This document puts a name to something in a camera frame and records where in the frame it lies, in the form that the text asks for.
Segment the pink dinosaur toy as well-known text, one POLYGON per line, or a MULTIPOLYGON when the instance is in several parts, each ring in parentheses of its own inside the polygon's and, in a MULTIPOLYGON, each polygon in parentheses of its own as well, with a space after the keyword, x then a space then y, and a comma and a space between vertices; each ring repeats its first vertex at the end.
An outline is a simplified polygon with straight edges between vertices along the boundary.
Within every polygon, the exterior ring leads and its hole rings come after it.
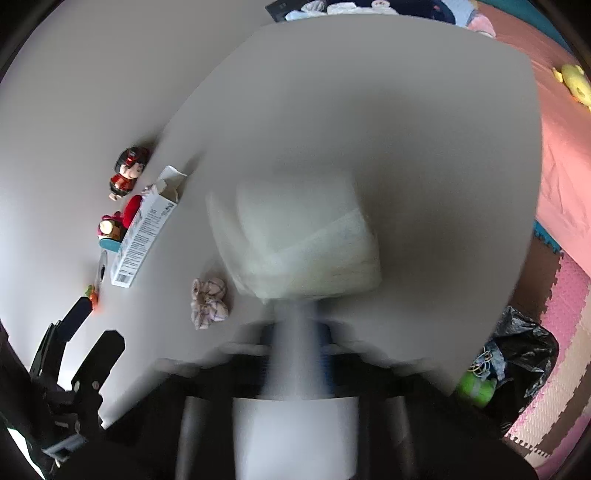
POLYGON ((125 228, 122 222, 122 214, 115 211, 110 215, 103 215, 98 223, 97 236, 100 239, 109 239, 120 242, 124 236, 125 228))

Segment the red dress doll figurine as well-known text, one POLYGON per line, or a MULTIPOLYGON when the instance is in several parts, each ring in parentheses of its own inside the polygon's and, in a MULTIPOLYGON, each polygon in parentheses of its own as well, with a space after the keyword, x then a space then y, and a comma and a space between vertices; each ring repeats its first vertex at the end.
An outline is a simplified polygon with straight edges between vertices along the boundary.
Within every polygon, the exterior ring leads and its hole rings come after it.
POLYGON ((109 198, 112 201, 121 200, 134 189, 149 162, 149 156, 149 150, 140 146, 130 147, 119 155, 114 166, 115 174, 109 180, 109 198))

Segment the green plush toy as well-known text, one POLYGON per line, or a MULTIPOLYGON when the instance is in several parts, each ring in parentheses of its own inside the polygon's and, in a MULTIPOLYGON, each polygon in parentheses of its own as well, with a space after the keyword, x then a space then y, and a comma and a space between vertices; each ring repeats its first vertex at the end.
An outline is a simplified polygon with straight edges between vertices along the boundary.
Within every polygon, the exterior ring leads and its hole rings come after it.
POLYGON ((493 398, 496 386, 495 380, 482 379, 473 372, 467 372, 460 379, 455 392, 473 405, 484 408, 493 398))

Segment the yellow plush duck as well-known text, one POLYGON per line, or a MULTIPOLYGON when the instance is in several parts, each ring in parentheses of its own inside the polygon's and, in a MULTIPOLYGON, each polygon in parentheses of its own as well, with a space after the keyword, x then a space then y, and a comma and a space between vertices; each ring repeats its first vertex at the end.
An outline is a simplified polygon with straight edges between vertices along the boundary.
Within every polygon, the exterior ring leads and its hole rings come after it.
POLYGON ((559 69, 552 68, 552 73, 578 103, 591 109, 591 86, 581 66, 564 64, 559 69))

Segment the plaid fabric scrunchie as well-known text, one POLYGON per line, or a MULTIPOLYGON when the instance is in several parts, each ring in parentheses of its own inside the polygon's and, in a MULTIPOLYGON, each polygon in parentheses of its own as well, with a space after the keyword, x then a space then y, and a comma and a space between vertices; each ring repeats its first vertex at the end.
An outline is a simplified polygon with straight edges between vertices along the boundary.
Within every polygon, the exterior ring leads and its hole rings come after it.
POLYGON ((197 330, 204 330, 212 323, 224 321, 229 314, 224 303, 226 285, 219 278, 206 281, 194 279, 191 289, 191 321, 197 330))

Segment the dark navy patterned garment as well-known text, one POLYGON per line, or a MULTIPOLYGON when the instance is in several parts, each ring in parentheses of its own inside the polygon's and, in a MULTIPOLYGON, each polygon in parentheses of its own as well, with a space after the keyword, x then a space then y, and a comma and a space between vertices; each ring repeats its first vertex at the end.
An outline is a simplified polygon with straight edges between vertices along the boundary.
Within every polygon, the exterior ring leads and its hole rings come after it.
POLYGON ((401 15, 456 24, 452 10, 440 0, 375 0, 370 5, 376 8, 390 7, 401 15))

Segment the white barcode carton box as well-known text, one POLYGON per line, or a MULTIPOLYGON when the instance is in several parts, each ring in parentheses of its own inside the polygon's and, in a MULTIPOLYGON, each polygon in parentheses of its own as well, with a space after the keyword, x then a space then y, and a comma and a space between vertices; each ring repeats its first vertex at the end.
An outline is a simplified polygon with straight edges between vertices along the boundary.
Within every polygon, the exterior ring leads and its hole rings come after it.
POLYGON ((187 175, 167 165, 142 196, 111 265, 112 286, 129 288, 160 230, 179 202, 178 187, 187 175))

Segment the pink bed sheet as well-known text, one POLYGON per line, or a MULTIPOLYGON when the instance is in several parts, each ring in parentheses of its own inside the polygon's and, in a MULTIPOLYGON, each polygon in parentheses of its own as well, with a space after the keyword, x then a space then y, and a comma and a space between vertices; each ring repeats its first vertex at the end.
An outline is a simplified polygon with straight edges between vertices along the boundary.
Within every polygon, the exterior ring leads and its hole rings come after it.
POLYGON ((481 1, 496 39, 525 53, 538 86, 542 179, 536 218, 575 262, 590 272, 590 111, 557 82, 553 68, 578 61, 535 26, 481 1))

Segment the teal base figurine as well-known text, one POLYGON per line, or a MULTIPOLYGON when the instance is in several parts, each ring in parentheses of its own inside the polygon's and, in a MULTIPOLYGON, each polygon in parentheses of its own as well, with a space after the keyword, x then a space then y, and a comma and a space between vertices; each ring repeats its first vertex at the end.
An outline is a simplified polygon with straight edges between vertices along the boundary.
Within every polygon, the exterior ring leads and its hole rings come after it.
POLYGON ((98 244, 101 249, 113 253, 118 253, 121 246, 121 242, 119 240, 114 240, 108 237, 100 237, 98 240, 98 244))

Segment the white crumpled clothes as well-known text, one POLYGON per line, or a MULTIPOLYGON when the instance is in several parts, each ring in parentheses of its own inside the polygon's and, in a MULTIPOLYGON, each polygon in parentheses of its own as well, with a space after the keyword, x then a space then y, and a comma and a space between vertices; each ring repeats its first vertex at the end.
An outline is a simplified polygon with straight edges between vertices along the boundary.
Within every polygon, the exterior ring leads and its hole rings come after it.
POLYGON ((311 1, 284 15, 286 21, 296 21, 327 15, 358 13, 359 7, 354 2, 339 2, 329 5, 325 1, 311 1))

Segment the foam puzzle floor mat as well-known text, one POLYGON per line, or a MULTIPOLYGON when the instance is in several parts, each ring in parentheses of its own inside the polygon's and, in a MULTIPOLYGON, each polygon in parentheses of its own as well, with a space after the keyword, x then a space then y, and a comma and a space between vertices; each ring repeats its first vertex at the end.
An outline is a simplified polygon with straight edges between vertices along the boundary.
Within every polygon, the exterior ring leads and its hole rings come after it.
POLYGON ((564 478, 590 445, 590 277, 540 223, 510 304, 554 336, 558 354, 505 440, 540 479, 564 478))

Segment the black bag trash bin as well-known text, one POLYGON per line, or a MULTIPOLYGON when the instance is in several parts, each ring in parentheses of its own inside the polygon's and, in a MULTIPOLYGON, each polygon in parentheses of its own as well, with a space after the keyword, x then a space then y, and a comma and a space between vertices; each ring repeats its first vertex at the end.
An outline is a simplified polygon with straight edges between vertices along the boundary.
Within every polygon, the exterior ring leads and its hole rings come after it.
POLYGON ((508 305, 478 355, 484 350, 494 355, 487 379, 497 382, 496 391, 484 408, 466 401, 502 437, 545 386, 556 365, 559 344, 549 330, 508 305))

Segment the white paper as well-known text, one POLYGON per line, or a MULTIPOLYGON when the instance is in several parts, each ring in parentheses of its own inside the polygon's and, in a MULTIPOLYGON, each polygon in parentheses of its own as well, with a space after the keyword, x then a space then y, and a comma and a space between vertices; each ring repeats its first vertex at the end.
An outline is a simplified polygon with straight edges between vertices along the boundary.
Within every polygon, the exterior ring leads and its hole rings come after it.
POLYGON ((349 175, 267 177, 238 184, 228 205, 206 198, 219 257, 239 294, 273 316, 263 398, 335 394, 338 353, 322 301, 366 293, 382 281, 376 235, 349 175))

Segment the pastel ring rattle toy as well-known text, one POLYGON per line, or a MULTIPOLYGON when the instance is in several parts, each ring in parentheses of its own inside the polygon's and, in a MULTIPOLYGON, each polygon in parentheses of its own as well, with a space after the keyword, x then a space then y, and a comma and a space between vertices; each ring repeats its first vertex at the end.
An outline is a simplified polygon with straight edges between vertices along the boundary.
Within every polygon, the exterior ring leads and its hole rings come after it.
POLYGON ((493 370, 494 355, 489 350, 484 350, 470 365, 468 371, 475 377, 487 379, 493 370))

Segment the red heart plush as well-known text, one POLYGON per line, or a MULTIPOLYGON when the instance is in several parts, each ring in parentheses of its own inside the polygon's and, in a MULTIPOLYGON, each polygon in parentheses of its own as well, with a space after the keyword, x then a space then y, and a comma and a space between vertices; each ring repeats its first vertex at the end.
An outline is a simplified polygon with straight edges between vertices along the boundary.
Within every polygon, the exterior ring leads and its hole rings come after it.
POLYGON ((142 200, 143 197, 141 195, 134 195, 125 205, 121 215, 121 222, 125 229, 128 229, 131 226, 133 219, 141 206, 142 200))

